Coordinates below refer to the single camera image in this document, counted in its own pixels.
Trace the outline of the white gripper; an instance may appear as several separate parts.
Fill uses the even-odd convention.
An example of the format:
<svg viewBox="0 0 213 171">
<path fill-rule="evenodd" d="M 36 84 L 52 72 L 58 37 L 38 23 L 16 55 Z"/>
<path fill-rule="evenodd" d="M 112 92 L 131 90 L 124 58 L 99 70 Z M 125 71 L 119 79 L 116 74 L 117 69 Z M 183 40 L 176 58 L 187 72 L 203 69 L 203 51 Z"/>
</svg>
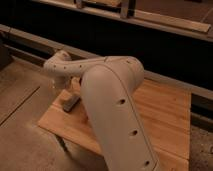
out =
<svg viewBox="0 0 213 171">
<path fill-rule="evenodd" d="M 57 76 L 53 78 L 53 87 L 56 89 L 67 89 L 70 87 L 70 78 L 65 76 Z M 63 110 L 70 112 L 72 108 L 80 101 L 79 96 L 72 96 L 63 104 Z"/>
</svg>

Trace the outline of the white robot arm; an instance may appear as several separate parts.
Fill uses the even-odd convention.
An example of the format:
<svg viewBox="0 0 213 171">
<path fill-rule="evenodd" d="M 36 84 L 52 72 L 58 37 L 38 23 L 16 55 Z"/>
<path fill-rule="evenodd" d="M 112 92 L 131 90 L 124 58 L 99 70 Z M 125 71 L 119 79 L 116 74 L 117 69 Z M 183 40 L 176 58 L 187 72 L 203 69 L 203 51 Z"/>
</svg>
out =
<svg viewBox="0 0 213 171">
<path fill-rule="evenodd" d="M 44 68 L 55 77 L 81 79 L 81 99 L 110 171 L 162 171 L 132 99 L 144 79 L 137 58 L 105 56 L 73 61 L 61 50 Z"/>
</svg>

